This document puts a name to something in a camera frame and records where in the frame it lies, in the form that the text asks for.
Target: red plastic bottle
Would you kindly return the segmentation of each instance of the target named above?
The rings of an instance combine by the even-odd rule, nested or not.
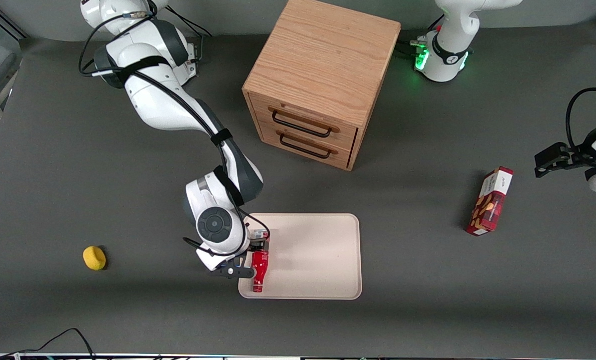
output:
[[[251,257],[251,267],[256,269],[254,276],[254,292],[261,293],[264,282],[264,274],[269,265],[269,252],[265,250],[254,251]]]

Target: cracker box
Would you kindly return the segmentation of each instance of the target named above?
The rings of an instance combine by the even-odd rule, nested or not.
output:
[[[496,230],[512,177],[513,170],[502,166],[485,177],[467,227],[469,234],[479,237]]]

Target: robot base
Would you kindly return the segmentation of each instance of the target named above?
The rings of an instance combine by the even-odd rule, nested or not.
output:
[[[417,43],[430,44],[438,32],[433,30],[426,35],[419,36]],[[434,82],[444,83],[458,75],[460,70],[464,69],[465,62],[469,53],[467,52],[462,59],[457,58],[454,64],[444,64],[444,60],[435,53],[433,47],[422,45],[421,52],[416,57],[414,70],[423,73],[429,80]]]

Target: drawer handle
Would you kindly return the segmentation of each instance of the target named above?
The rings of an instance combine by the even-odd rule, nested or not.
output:
[[[311,150],[306,150],[306,148],[301,148],[300,146],[293,145],[292,143],[288,143],[288,142],[284,141],[283,139],[284,139],[284,134],[280,134],[280,144],[287,146],[287,148],[292,148],[294,150],[302,151],[303,153],[309,154],[312,157],[327,159],[329,157],[329,155],[331,155],[331,150],[327,150],[327,154],[322,155],[321,153],[313,152]]]
[[[300,130],[301,132],[305,132],[309,135],[314,135],[316,137],[321,137],[321,138],[325,138],[328,137],[329,135],[331,135],[331,130],[333,130],[331,127],[329,128],[329,130],[327,130],[327,132],[317,132],[317,131],[313,131],[311,129],[307,129],[306,127],[302,127],[300,125],[295,125],[293,123],[287,122],[287,121],[283,121],[280,120],[279,118],[275,117],[278,114],[277,110],[273,110],[273,114],[271,114],[271,117],[273,119],[273,121],[275,121],[276,123],[280,124],[280,125],[284,125],[288,128],[291,129],[296,129],[296,130]]]

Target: tray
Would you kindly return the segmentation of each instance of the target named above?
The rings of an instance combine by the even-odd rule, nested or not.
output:
[[[353,214],[252,214],[271,230],[262,292],[241,278],[247,299],[354,300],[362,292],[360,223]],[[251,229],[262,228],[247,219]],[[251,264],[248,253],[245,265]]]

